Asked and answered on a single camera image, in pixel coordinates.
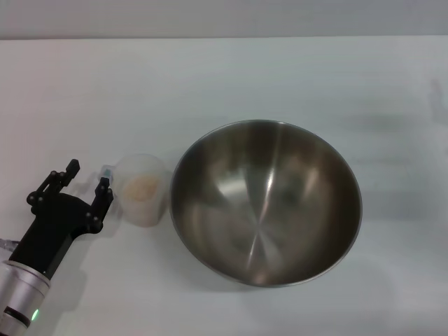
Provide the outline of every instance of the green indicator light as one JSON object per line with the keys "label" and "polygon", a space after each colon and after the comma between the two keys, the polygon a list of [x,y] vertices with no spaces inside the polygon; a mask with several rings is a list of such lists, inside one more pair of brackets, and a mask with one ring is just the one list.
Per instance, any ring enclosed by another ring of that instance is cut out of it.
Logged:
{"label": "green indicator light", "polygon": [[31,321],[34,321],[38,315],[39,315],[39,309],[36,309],[33,316],[31,317]]}

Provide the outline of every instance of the white table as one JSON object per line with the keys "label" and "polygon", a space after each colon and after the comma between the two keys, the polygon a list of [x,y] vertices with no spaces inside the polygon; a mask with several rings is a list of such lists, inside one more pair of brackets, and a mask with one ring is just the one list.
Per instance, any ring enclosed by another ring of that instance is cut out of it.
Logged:
{"label": "white table", "polygon": [[75,241],[29,335],[438,336],[448,333],[448,37],[0,42],[0,237],[71,158],[90,202],[103,164],[173,169],[215,127],[304,127],[349,162],[364,218],[348,256],[309,283],[256,289],[214,274],[169,218],[114,208]]}

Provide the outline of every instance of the translucent cup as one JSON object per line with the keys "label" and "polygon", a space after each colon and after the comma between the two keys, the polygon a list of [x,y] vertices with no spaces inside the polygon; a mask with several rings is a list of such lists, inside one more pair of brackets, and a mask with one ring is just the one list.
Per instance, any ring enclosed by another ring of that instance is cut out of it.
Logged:
{"label": "translucent cup", "polygon": [[111,188],[126,218],[139,226],[158,223],[167,193],[167,175],[162,161],[149,154],[126,156],[115,166],[103,166]]}

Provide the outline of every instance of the metal mixing bowl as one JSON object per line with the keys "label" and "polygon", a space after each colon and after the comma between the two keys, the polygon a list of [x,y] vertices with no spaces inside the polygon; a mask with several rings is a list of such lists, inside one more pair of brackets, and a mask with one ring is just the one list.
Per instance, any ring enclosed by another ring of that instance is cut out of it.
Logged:
{"label": "metal mixing bowl", "polygon": [[181,158],[170,210],[188,250],[225,277],[285,286],[335,266],[361,225],[342,156],[305,129],[248,120],[215,129]]}

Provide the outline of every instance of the wall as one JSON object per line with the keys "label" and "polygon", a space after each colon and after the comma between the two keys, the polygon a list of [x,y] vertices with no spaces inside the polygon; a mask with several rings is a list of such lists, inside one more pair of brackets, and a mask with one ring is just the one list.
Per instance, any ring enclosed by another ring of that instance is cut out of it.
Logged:
{"label": "wall", "polygon": [[0,39],[448,34],[446,0],[0,0]]}

